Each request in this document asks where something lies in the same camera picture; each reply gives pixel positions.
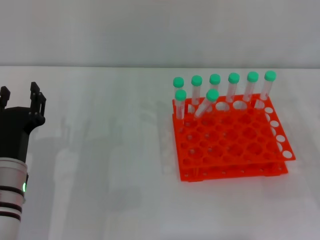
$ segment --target white wall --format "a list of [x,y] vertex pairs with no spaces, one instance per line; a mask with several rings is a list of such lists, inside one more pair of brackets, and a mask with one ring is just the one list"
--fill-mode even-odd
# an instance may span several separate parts
[[0,65],[320,66],[319,0],[1,0]]

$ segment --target white tabletop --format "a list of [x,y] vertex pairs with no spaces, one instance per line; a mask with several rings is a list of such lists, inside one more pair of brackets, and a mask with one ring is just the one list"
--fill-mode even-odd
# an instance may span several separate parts
[[[318,240],[320,70],[278,69],[271,100],[296,155],[289,174],[181,182],[174,77],[252,69],[0,67],[8,107],[47,98],[29,139],[20,240]],[[256,69],[260,81],[265,69]]]

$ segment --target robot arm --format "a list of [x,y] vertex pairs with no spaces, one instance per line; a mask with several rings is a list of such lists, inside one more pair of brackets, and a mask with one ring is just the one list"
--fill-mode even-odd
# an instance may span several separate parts
[[6,108],[10,91],[0,90],[0,240],[15,240],[28,181],[29,135],[45,123],[46,98],[31,83],[31,106]]

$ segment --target green cap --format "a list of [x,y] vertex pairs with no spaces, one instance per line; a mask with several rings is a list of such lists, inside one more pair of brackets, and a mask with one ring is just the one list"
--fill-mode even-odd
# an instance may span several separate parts
[[212,74],[210,76],[210,80],[209,82],[212,84],[212,85],[218,85],[220,83],[220,75],[219,74]]
[[196,86],[196,87],[201,86],[201,84],[202,84],[202,77],[199,76],[199,75],[193,76],[192,79],[191,79],[191,84],[192,84],[193,86]]
[[276,80],[277,74],[275,71],[267,71],[264,75],[264,79],[269,81],[269,82],[273,82],[274,80]]
[[179,89],[175,92],[175,99],[178,101],[184,101],[187,98],[187,93],[185,90]]
[[215,102],[219,97],[219,92],[215,89],[210,89],[205,96],[210,102]]
[[173,86],[175,88],[182,88],[184,86],[184,79],[180,76],[177,76],[173,79]]
[[231,84],[237,84],[239,82],[240,76],[238,73],[232,72],[229,75],[228,81]]
[[259,78],[259,74],[256,71],[249,72],[248,76],[246,77],[246,79],[250,83],[255,83],[256,81],[258,81],[258,78]]

